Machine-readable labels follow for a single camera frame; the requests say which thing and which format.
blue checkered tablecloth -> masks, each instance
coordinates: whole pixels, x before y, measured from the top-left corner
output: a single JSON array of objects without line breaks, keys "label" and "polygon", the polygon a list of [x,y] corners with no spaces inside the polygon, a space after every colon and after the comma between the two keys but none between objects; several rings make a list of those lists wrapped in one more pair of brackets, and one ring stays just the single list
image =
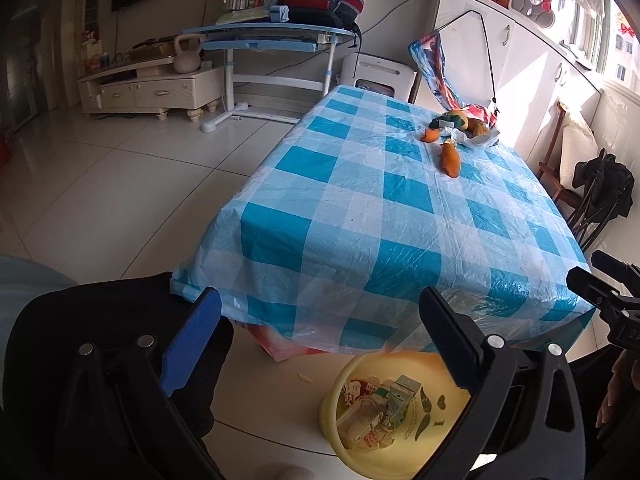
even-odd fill
[{"label": "blue checkered tablecloth", "polygon": [[213,286],[229,318],[352,353],[429,349],[416,303],[428,285],[511,342],[586,313],[564,279],[589,267],[529,168],[502,144],[459,146],[449,178],[440,143],[418,140],[434,115],[334,89],[213,219],[174,292]]}]

plastic bag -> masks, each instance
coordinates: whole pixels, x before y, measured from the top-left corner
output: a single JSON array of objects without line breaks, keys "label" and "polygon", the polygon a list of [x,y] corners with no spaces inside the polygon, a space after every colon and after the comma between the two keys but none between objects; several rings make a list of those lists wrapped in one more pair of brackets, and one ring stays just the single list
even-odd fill
[{"label": "plastic bag", "polygon": [[481,148],[484,150],[490,146],[493,146],[496,142],[498,142],[498,136],[500,135],[500,131],[498,128],[491,128],[489,133],[486,135],[480,135],[477,137],[469,138],[466,136],[466,133],[457,129],[457,128],[443,128],[440,132],[442,137],[451,137],[459,144],[464,144],[470,148]]}]

blue clamp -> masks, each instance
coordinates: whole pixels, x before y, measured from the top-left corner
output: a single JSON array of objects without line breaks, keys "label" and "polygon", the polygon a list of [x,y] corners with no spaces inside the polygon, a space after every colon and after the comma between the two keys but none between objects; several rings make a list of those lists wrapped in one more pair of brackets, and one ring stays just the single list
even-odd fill
[{"label": "blue clamp", "polygon": [[160,387],[167,397],[183,388],[222,316],[222,300],[208,286],[193,304],[187,321],[162,356]]}]

blue desk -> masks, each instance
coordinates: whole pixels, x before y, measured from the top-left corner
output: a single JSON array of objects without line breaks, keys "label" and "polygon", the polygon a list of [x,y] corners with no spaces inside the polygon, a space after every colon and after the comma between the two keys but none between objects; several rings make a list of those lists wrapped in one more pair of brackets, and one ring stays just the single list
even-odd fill
[{"label": "blue desk", "polygon": [[[234,100],[234,83],[260,83],[278,86],[291,86],[322,92],[329,91],[334,66],[335,47],[340,41],[352,40],[354,33],[343,28],[318,27],[299,23],[229,23],[211,27],[190,28],[183,34],[202,34],[204,50],[225,51],[225,93],[226,111],[213,120],[204,121],[200,129],[209,133],[216,125],[231,116],[254,117],[296,123],[297,119],[248,111],[247,103],[236,104]],[[329,59],[324,81],[298,79],[254,74],[234,74],[234,50],[288,50],[294,52],[316,53],[329,51]]]}]

backpack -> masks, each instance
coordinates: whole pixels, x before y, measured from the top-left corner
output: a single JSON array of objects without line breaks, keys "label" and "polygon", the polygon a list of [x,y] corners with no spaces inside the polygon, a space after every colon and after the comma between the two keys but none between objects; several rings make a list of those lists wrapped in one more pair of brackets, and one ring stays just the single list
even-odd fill
[{"label": "backpack", "polygon": [[355,23],[364,8],[364,0],[278,0],[289,7],[290,23],[345,28],[360,35]]}]

